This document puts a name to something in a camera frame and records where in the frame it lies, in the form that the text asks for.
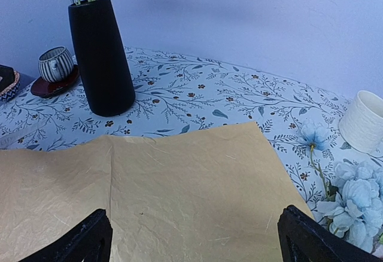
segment tablecloth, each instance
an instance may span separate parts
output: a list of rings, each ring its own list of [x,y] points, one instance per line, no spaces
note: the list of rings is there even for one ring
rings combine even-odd
[[[383,148],[362,154],[341,137],[338,122],[351,102],[348,98],[217,60],[130,47],[125,52],[136,91],[128,112],[110,118],[94,115],[80,80],[50,99],[33,96],[28,86],[0,106],[2,147],[63,150],[105,134],[155,138],[255,120],[314,212],[324,191],[309,151],[297,142],[306,119],[329,130],[329,149],[314,155],[326,178],[335,179],[336,162],[383,165]]]

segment striped cup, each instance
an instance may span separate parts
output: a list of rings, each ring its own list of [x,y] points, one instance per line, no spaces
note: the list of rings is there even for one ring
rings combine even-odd
[[[66,47],[52,48],[38,59],[40,75],[50,83],[64,80],[72,72],[73,65],[72,56]]]

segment black vase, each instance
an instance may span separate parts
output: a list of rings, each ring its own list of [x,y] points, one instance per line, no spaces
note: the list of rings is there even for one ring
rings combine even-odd
[[[127,111],[134,103],[135,92],[111,1],[83,1],[68,9],[90,109],[103,117]]]

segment saucer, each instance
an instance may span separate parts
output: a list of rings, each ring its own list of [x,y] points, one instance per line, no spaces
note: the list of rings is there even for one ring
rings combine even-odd
[[[49,83],[48,81],[45,81],[43,78],[39,77],[33,83],[31,87],[31,93],[42,98],[50,98],[52,96],[59,95],[73,86],[79,76],[80,72],[78,70],[78,66],[74,65],[71,74],[62,81]]]

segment cup handle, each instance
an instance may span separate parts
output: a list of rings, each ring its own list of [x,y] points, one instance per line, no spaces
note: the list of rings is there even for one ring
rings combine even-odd
[[[51,67],[51,69],[52,69],[53,71],[55,71],[55,70],[57,69],[57,61],[56,61],[56,60],[51,60],[51,61],[49,62],[49,65],[50,65],[50,67]]]

